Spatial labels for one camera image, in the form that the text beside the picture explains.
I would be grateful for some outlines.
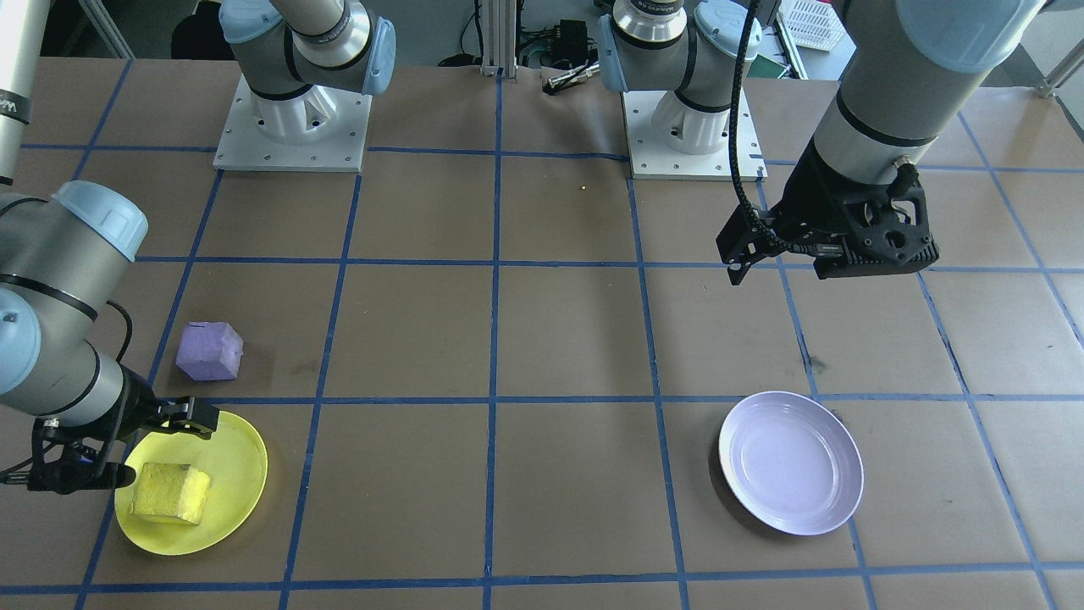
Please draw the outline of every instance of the purple sponge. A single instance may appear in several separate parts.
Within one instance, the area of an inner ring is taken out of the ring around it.
[[[237,379],[244,345],[227,323],[189,323],[177,350],[177,366],[194,381]]]

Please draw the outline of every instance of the metal frame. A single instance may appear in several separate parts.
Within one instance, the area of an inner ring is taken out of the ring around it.
[[[647,180],[730,180],[731,155],[726,146],[717,153],[693,155],[678,152],[659,141],[651,127],[651,114],[664,94],[666,91],[629,91],[621,94],[632,177]],[[745,181],[764,178],[767,165],[757,140],[745,91],[738,107],[741,112],[738,117],[738,170]]]
[[[120,28],[109,16],[109,12],[105,10],[102,0],[79,0],[79,5],[87,13],[87,18],[98,30],[98,35],[102,37],[102,41],[105,42],[111,53],[124,60],[136,59],[136,53],[132,53],[131,47],[120,34]]]
[[[481,0],[481,73],[516,77],[516,0]]]
[[[1081,66],[1084,66],[1084,39],[1077,42],[1076,47],[1072,51],[1069,51],[1069,54],[1058,65],[1054,66],[1050,74],[1046,75],[1043,81],[1038,83],[1035,88],[1038,90],[1038,96],[1049,98],[1053,95],[1054,90],[1068,82]]]

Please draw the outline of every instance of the floor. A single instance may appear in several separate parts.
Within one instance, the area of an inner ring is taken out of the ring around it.
[[[210,164],[234,64],[39,67],[16,186],[146,211],[125,364],[248,419],[271,468],[236,533],[179,558],[131,545],[106,493],[0,490],[0,608],[1084,607],[1084,144],[1055,102],[981,90],[924,159],[933,268],[818,281],[787,256],[733,287],[731,189],[629,180],[598,82],[397,68],[362,176],[254,174]],[[762,202],[835,87],[748,83]],[[240,379],[172,365],[193,321],[245,339]],[[767,531],[714,464],[769,389],[863,453],[836,532]],[[0,426],[14,463],[29,418]]]

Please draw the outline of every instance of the gray robot arm segment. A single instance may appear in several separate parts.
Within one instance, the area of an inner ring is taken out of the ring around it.
[[[390,22],[358,0],[273,4],[227,0],[219,13],[227,41],[257,95],[293,99],[314,85],[384,92],[395,67],[396,34]],[[328,29],[310,34],[328,24]]]

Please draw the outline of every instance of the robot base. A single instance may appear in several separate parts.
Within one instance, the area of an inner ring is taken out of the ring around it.
[[[651,128],[651,113],[664,91],[629,91],[621,93],[624,101],[624,126],[629,137],[632,177],[647,180],[730,180],[731,156],[726,146],[706,154],[689,155],[678,152],[659,139]],[[745,181],[767,176],[767,166],[757,140],[749,104],[741,92],[738,117],[738,169]]]
[[[324,89],[324,93],[336,107],[334,118],[324,127],[337,132],[314,142],[285,144],[261,132],[255,118],[253,93],[241,77],[215,152],[215,167],[228,171],[360,172],[373,98],[340,89]]]

